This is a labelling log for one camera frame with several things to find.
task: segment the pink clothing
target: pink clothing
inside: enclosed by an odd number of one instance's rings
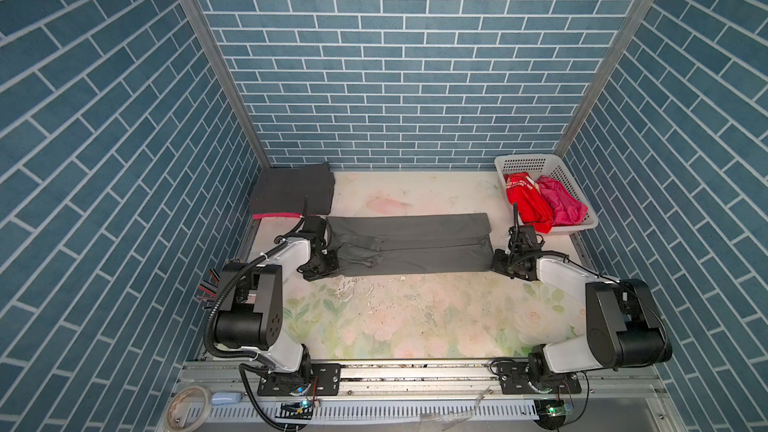
[[[568,190],[553,178],[541,176],[536,181],[538,190],[552,207],[552,226],[577,226],[587,216],[587,207],[571,197]]]

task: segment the wall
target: wall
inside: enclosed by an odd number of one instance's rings
[[[602,270],[671,328],[691,430],[768,430],[768,0],[656,0],[568,152]]]
[[[550,152],[631,0],[200,0],[278,166]]]
[[[0,0],[0,430],[144,430],[254,157],[176,0]]]

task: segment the floral tablecloth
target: floral tablecloth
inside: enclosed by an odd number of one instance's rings
[[[502,247],[511,216],[494,172],[337,172],[334,216],[486,212]],[[295,219],[262,221],[252,251]],[[575,257],[568,237],[547,248]],[[328,278],[283,277],[283,330],[318,359],[523,356],[580,335],[583,305],[540,282],[492,272]]]

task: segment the white plastic basket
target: white plastic basket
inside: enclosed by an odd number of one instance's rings
[[[552,154],[519,154],[513,156],[499,156],[494,160],[498,179],[502,181],[502,190],[506,200],[506,186],[504,174],[527,172],[533,180],[541,176],[547,176],[560,182],[573,198],[587,206],[587,216],[578,226],[554,226],[549,235],[571,234],[580,230],[587,230],[598,226],[598,214],[595,213],[589,200],[571,175],[571,171],[565,166],[563,159]]]

